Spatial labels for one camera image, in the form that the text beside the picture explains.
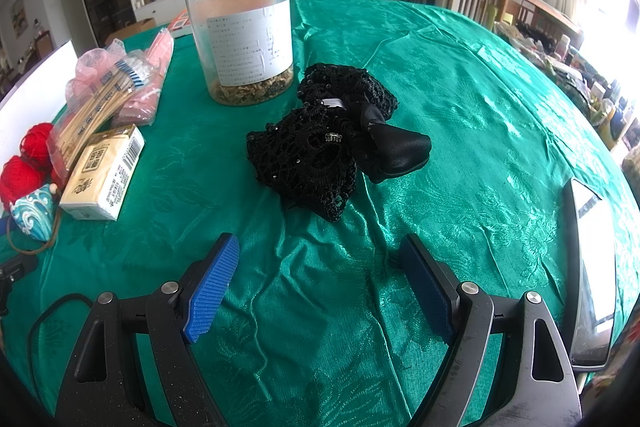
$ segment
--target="black lace fabric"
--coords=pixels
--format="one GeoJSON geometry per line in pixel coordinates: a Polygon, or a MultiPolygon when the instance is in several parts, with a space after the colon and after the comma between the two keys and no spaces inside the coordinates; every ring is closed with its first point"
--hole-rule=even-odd
{"type": "Polygon", "coordinates": [[[398,108],[398,99],[367,70],[336,64],[314,64],[305,70],[298,87],[298,98],[315,103],[325,98],[340,98],[345,106],[353,102],[375,105],[385,120],[398,108]]]}
{"type": "Polygon", "coordinates": [[[327,141],[334,118],[330,108],[306,104],[246,139],[257,180],[328,221],[340,218],[356,176],[347,144],[327,141]]]}

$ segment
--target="white elastic tag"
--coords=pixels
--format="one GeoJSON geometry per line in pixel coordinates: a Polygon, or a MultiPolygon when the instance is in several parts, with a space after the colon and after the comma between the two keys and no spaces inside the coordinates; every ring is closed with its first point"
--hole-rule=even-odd
{"type": "Polygon", "coordinates": [[[344,109],[344,104],[340,98],[324,98],[322,99],[322,105],[328,105],[329,107],[340,107],[344,109]]]}

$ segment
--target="framed picture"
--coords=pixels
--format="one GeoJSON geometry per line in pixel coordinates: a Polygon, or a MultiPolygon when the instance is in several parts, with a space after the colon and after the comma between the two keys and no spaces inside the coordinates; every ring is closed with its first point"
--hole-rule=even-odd
{"type": "Polygon", "coordinates": [[[23,0],[15,0],[11,5],[11,22],[14,25],[15,38],[19,39],[20,35],[29,27],[27,14],[24,12],[23,0]]]}

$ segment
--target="black lace hair bow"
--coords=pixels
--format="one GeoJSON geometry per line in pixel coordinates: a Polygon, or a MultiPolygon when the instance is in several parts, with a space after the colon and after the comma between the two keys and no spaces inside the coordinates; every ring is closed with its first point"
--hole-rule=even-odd
{"type": "Polygon", "coordinates": [[[396,97],[367,70],[315,64],[298,88],[303,107],[247,135],[259,182],[329,221],[354,188],[356,166],[373,183],[423,167],[431,139],[386,123],[396,97]]]}

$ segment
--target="door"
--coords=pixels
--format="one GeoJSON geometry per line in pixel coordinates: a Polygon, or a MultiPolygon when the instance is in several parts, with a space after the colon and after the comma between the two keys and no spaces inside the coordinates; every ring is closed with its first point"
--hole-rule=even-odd
{"type": "Polygon", "coordinates": [[[83,0],[61,0],[65,13],[66,25],[69,27],[71,39],[78,57],[84,52],[97,48],[94,32],[84,11],[83,0]]]}

